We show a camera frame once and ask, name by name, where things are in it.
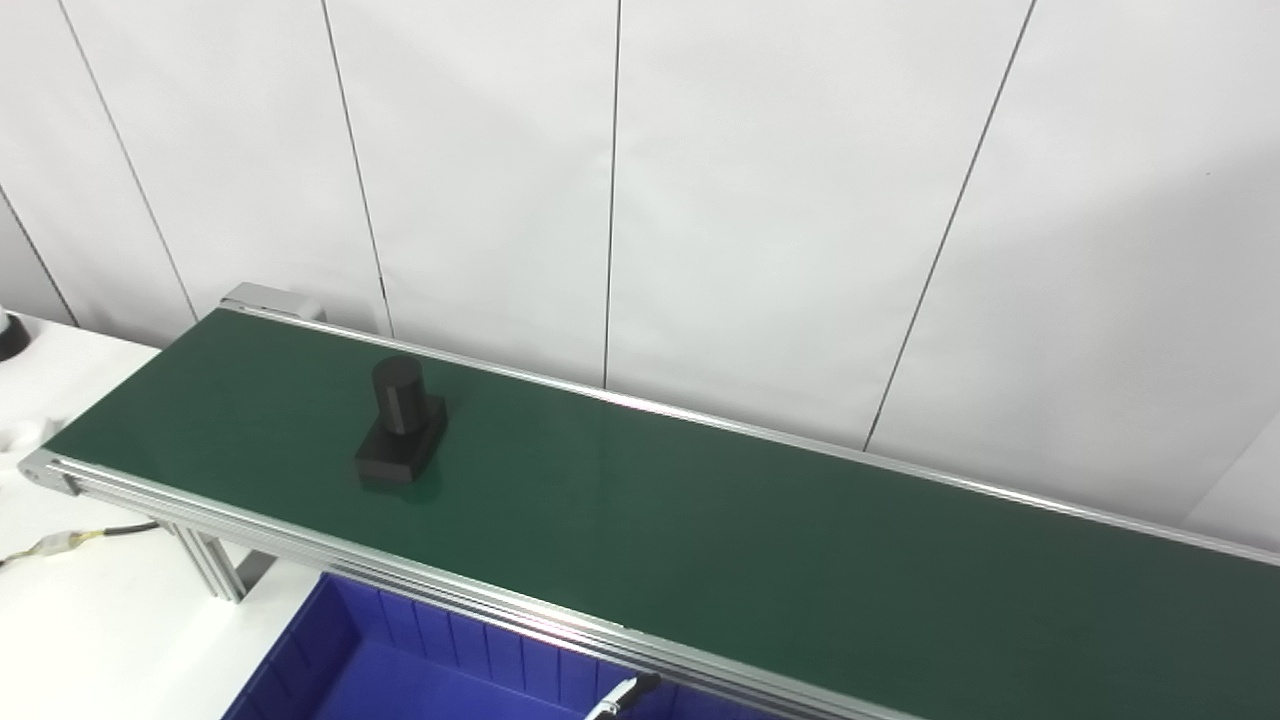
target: black rectangular base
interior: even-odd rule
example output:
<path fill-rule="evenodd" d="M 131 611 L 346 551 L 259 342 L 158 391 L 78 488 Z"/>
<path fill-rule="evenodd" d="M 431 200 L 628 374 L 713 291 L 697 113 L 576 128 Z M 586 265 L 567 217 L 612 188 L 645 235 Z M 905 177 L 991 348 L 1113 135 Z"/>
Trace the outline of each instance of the black rectangular base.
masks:
<path fill-rule="evenodd" d="M 380 421 L 374 420 L 365 442 L 356 451 L 356 474 L 360 479 L 407 484 L 422 474 L 449 424 L 443 397 L 426 396 L 426 406 L 433 421 L 407 436 L 389 433 Z"/>

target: black object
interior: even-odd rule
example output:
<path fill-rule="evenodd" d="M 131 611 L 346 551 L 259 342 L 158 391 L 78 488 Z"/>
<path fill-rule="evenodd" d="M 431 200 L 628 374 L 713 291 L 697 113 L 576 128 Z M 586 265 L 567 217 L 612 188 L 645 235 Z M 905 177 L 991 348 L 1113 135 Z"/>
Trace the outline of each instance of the black object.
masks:
<path fill-rule="evenodd" d="M 27 350 L 31 345 L 31 333 L 17 315 L 5 314 L 9 318 L 9 327 L 0 331 L 0 360 L 8 360 L 14 355 Z"/>
<path fill-rule="evenodd" d="M 104 528 L 102 529 L 102 536 L 105 536 L 105 537 L 132 536 L 133 533 L 145 533 L 147 530 L 154 530 L 154 529 L 156 529 L 159 527 L 160 527 L 160 523 L 156 523 L 155 520 L 152 520 L 150 523 L 142 523 L 142 524 L 138 524 L 138 525 L 120 525 L 118 528 Z"/>
<path fill-rule="evenodd" d="M 362 480 L 411 483 L 431 461 L 449 423 L 444 398 L 426 395 L 422 365 L 408 355 L 374 366 L 374 395 L 378 419 L 356 451 L 356 474 Z"/>

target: black cable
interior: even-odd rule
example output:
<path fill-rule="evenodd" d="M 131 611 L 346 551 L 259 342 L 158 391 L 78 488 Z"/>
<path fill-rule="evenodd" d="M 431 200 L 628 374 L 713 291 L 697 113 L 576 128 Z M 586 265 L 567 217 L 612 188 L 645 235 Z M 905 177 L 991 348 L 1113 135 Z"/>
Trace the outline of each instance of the black cable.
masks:
<path fill-rule="evenodd" d="M 159 527 L 160 527 L 160 523 L 156 523 L 155 520 L 152 520 L 150 523 L 142 523 L 140 525 L 122 525 L 119 528 L 106 528 L 106 529 L 102 530 L 102 536 L 105 536 L 105 537 L 110 537 L 110 536 L 128 536 L 128 534 L 132 534 L 132 533 L 143 533 L 146 530 L 154 530 L 154 529 L 156 529 Z"/>

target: white table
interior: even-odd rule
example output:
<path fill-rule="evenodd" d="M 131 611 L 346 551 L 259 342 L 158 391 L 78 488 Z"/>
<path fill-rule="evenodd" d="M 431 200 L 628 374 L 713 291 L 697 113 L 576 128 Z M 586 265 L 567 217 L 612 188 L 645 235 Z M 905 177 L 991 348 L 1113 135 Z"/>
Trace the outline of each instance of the white table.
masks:
<path fill-rule="evenodd" d="M 0 363 L 0 434 L 41 416 L 65 424 L 156 354 L 56 323 L 27 327 L 31 347 Z M 58 530 L 146 521 L 40 488 L 15 461 L 0 447 L 0 556 Z M 276 561 L 232 605 L 210 597 L 164 530 L 17 560 L 0 568 L 0 717 L 220 717 L 316 578 Z"/>

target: panel seam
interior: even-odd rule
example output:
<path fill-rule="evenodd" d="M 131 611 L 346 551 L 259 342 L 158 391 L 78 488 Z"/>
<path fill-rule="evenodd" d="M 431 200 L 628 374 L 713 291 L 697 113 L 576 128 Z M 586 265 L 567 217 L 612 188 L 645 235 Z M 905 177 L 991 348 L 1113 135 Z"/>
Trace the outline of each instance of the panel seam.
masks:
<path fill-rule="evenodd" d="M 609 136 L 609 249 L 604 270 L 604 359 L 600 365 L 600 387 L 609 387 L 609 320 L 613 305 L 613 218 L 618 181 L 618 78 L 622 68 L 622 0 L 618 0 L 613 28 L 613 127 Z"/>
<path fill-rule="evenodd" d="M 58 296 L 59 302 L 63 304 L 63 309 L 67 310 L 67 316 L 72 319 L 72 323 L 78 328 L 81 327 L 79 319 L 76 318 L 76 313 L 72 311 L 72 306 L 67 302 L 67 296 L 63 295 L 63 288 L 59 287 L 58 281 L 54 279 L 54 273 L 49 269 L 49 264 L 45 263 L 45 256 L 40 254 L 40 249 L 36 247 L 36 241 L 31 238 L 31 233 L 27 232 L 27 225 L 22 223 L 22 217 L 18 215 L 18 209 L 13 206 L 13 201 L 9 200 L 9 195 L 4 191 L 4 186 L 0 186 L 0 201 L 9 208 L 9 214 L 13 215 L 14 224 L 18 225 L 18 232 L 22 234 L 23 240 L 27 241 L 27 246 L 31 247 L 31 254 L 36 256 L 36 261 L 40 263 L 40 269 L 45 272 L 45 277 L 49 278 L 49 284 L 54 288 L 54 293 Z"/>
<path fill-rule="evenodd" d="M 1037 0 L 1032 0 L 1027 6 L 1027 14 L 1023 17 L 1023 24 L 1018 28 L 1018 38 L 1014 40 L 1014 49 L 1009 54 L 1009 61 L 1005 63 L 1005 72 L 1000 76 L 1000 85 L 996 86 L 996 96 L 991 101 L 991 109 L 987 110 L 987 119 L 982 124 L 982 132 L 978 133 L 978 142 L 973 149 L 973 155 L 969 158 L 969 167 L 965 169 L 964 179 L 960 181 L 960 191 L 956 193 L 956 201 L 951 205 L 951 214 L 947 215 L 947 223 L 942 228 L 942 237 L 938 240 L 938 247 L 933 252 L 933 261 L 929 264 L 929 272 L 924 275 L 924 284 L 920 287 L 920 295 L 915 300 L 915 309 L 911 310 L 911 319 L 906 324 L 906 332 L 902 336 L 902 343 L 897 348 L 897 356 L 893 359 L 893 368 L 888 373 L 888 379 L 884 383 L 884 392 L 881 393 L 879 404 L 876 406 L 876 415 L 872 418 L 870 428 L 867 430 L 867 439 L 863 442 L 863 452 L 867 452 L 872 445 L 872 437 L 876 434 L 876 428 L 879 427 L 881 414 L 884 413 L 884 402 L 888 400 L 890 389 L 893 387 L 893 380 L 897 378 L 899 366 L 902 364 L 902 355 L 906 352 L 906 346 L 911 341 L 911 333 L 915 331 L 915 323 L 920 316 L 920 307 L 924 305 L 924 297 L 929 292 L 929 284 L 933 282 L 933 274 L 938 269 L 938 260 L 942 259 L 942 250 L 947 245 L 947 238 L 951 236 L 951 227 L 955 224 L 956 213 L 960 210 L 960 204 L 964 201 L 965 191 L 969 188 L 969 181 L 973 178 L 973 169 L 978 164 L 978 155 L 982 154 L 982 146 L 987 141 L 987 132 L 991 129 L 991 120 L 996 117 L 996 109 L 1000 106 L 1000 99 L 1005 94 L 1005 85 L 1009 82 L 1009 74 L 1014 68 L 1014 61 L 1018 59 L 1018 50 L 1023 45 L 1023 37 L 1027 35 L 1027 27 L 1032 22 L 1032 13 L 1036 12 Z"/>
<path fill-rule="evenodd" d="M 88 61 L 88 54 L 84 51 L 84 45 L 81 44 L 79 33 L 76 32 L 76 24 L 72 23 L 72 15 L 67 12 L 67 4 L 63 0 L 58 0 L 58 8 L 63 13 L 63 19 L 67 20 L 67 29 L 72 33 L 72 41 L 76 42 L 76 50 L 79 53 L 81 61 L 84 63 L 84 70 L 88 73 L 88 79 L 93 83 L 93 92 L 97 94 L 97 101 L 102 105 L 102 111 L 106 114 L 106 122 L 111 126 L 111 133 L 115 135 L 115 142 L 120 147 L 120 154 L 124 155 L 124 164 L 129 168 L 129 176 L 133 178 L 133 186 L 138 190 L 138 195 L 142 197 L 142 206 L 147 210 L 147 218 L 151 220 L 151 227 L 156 231 L 156 237 L 160 240 L 160 246 L 164 249 L 165 258 L 169 259 L 169 269 L 173 270 L 173 277 L 178 281 L 178 288 L 182 290 L 183 299 L 187 301 L 187 309 L 191 311 L 192 320 L 198 322 L 200 315 L 196 314 L 196 305 L 191 300 L 191 292 L 187 290 L 187 283 L 182 279 L 182 273 L 178 272 L 178 263 L 173 258 L 173 251 L 169 249 L 169 241 L 164 237 L 164 231 L 160 229 L 160 222 L 156 219 L 155 210 L 151 208 L 151 200 L 147 197 L 146 190 L 142 187 L 142 178 L 138 177 L 138 169 L 133 165 L 133 158 L 129 155 L 129 149 L 124 145 L 124 136 L 120 135 L 119 126 L 115 124 L 115 115 L 111 113 L 111 106 L 106 102 L 106 95 L 102 92 L 102 86 L 97 82 L 97 74 L 93 72 L 93 67 Z"/>
<path fill-rule="evenodd" d="M 1204 492 L 1202 492 L 1199 497 L 1197 497 L 1196 501 L 1190 505 L 1190 509 L 1183 515 L 1181 520 L 1178 521 L 1179 528 L 1187 527 L 1187 523 L 1190 521 L 1192 515 L 1194 515 L 1196 511 L 1201 509 L 1201 505 L 1204 505 L 1204 501 L 1208 500 L 1208 496 L 1213 495 L 1213 491 L 1222 484 L 1222 480 L 1226 479 L 1226 475 L 1229 475 L 1231 470 L 1234 470 L 1235 466 L 1240 464 L 1240 460 L 1243 460 L 1244 456 L 1248 455 L 1251 450 L 1253 450 L 1253 446 L 1258 443 L 1258 439 L 1262 438 L 1262 434 L 1266 433 L 1267 429 L 1272 424 L 1275 424 L 1277 419 L 1280 419 L 1280 413 L 1274 414 L 1270 420 L 1262 423 L 1262 427 L 1258 428 L 1258 432 L 1253 433 L 1253 437 L 1249 438 L 1249 442 L 1244 443 L 1244 447 L 1240 450 L 1240 452 L 1235 457 L 1233 457 L 1231 461 L 1228 462 L 1225 468 L 1222 468 L 1222 474 L 1219 475 L 1213 482 L 1211 482 L 1208 487 L 1204 488 Z"/>
<path fill-rule="evenodd" d="M 374 234 L 374 217 L 369 213 L 369 192 L 365 190 L 365 172 L 360 165 L 360 151 L 356 149 L 356 131 L 351 126 L 351 108 L 347 104 L 347 86 L 342 81 L 342 64 L 338 63 L 338 45 L 333 40 L 333 22 L 329 19 L 329 3 L 320 0 L 324 14 L 325 36 L 329 40 L 329 54 L 333 56 L 333 73 L 338 78 L 338 97 L 342 100 L 342 118 L 347 124 L 347 141 L 351 143 L 351 159 L 356 165 L 356 184 L 360 186 L 360 202 L 365 210 L 365 227 L 369 228 L 369 246 L 374 251 L 374 269 L 378 272 L 378 288 L 383 293 L 383 311 L 387 314 L 387 329 L 396 337 L 396 322 L 392 320 L 392 304 L 387 299 L 387 279 L 383 277 L 383 259 L 378 251 L 378 237 Z"/>

